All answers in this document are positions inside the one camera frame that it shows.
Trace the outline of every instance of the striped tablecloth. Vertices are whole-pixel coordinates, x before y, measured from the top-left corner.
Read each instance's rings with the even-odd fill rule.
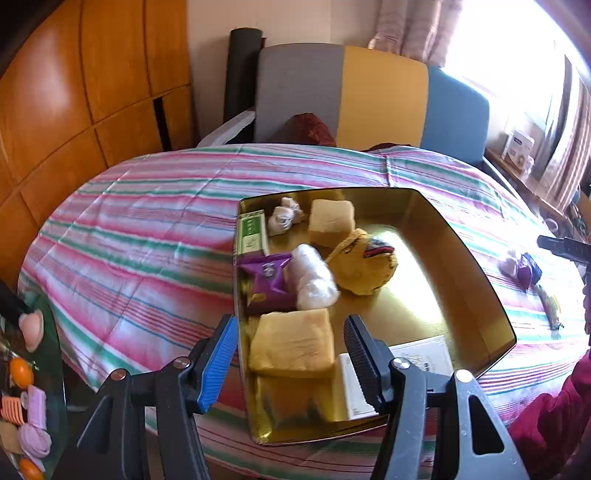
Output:
[[[25,259],[19,289],[53,306],[65,360],[97,389],[109,372],[160,369],[212,332],[232,306],[236,202],[317,187],[419,190],[471,250],[498,293],[518,345],[481,378],[509,422],[556,392],[586,350],[582,282],[574,264],[535,246],[548,234],[521,199],[475,168],[397,147],[365,154],[296,145],[227,145],[136,158],[97,176],[49,218]],[[529,251],[560,298],[565,328],[500,274],[508,248]],[[148,422],[155,427],[154,415]],[[287,479],[368,478],[382,430],[342,440],[260,447],[250,439],[235,357],[219,402],[200,418],[207,456],[239,472]],[[427,432],[427,450],[433,433]],[[427,455],[427,471],[432,458]]]

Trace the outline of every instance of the orange fruit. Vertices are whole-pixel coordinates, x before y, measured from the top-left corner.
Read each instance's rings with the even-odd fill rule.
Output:
[[[10,360],[10,376],[21,390],[25,390],[29,385],[33,384],[33,369],[22,358]]]
[[[18,461],[18,466],[27,480],[43,480],[43,473],[28,458],[21,458]]]

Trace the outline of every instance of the blue gripper pad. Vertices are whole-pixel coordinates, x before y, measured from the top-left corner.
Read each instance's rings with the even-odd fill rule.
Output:
[[[201,380],[197,404],[202,414],[207,413],[209,407],[217,402],[237,344],[238,321],[235,316],[224,315],[193,370]]]

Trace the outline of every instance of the purple object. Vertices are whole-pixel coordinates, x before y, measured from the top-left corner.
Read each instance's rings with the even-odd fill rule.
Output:
[[[291,253],[238,259],[239,268],[253,276],[246,298],[246,313],[256,315],[293,310],[296,293],[289,289],[284,268],[291,261]]]
[[[524,253],[523,257],[525,257],[531,265],[531,284],[537,285],[537,283],[542,278],[542,269],[538,266],[529,253]]]
[[[27,395],[27,423],[38,429],[45,430],[47,428],[45,392],[35,385],[29,385]]]
[[[51,437],[45,430],[38,429],[29,423],[25,423],[18,429],[18,443],[22,451],[41,472],[45,472],[43,462],[51,450]]]
[[[519,263],[517,264],[517,281],[519,282],[519,285],[521,285],[521,288],[527,290],[531,285],[532,278],[533,273],[531,270],[531,263],[527,257],[521,255]]]

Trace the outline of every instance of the wooden wall panel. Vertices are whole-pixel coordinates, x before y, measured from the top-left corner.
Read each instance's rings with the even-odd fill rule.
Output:
[[[191,86],[174,89],[162,97],[168,136],[173,150],[195,146]]]
[[[7,199],[13,187],[14,180],[8,171],[6,159],[2,152],[2,139],[0,138],[0,205]]]
[[[191,82],[187,0],[145,0],[145,42],[152,95]]]
[[[0,206],[0,232],[0,278],[16,287],[22,261],[37,235],[37,225],[19,194]]]
[[[21,181],[90,125],[79,51],[81,0],[66,0],[21,47],[0,79],[0,132]]]
[[[121,110],[96,126],[107,165],[162,151],[154,105],[145,100]]]
[[[106,170],[94,130],[88,129],[52,154],[22,187],[21,194],[39,226],[88,180]]]
[[[84,1],[82,63],[95,122],[150,95],[143,13],[142,0]]]

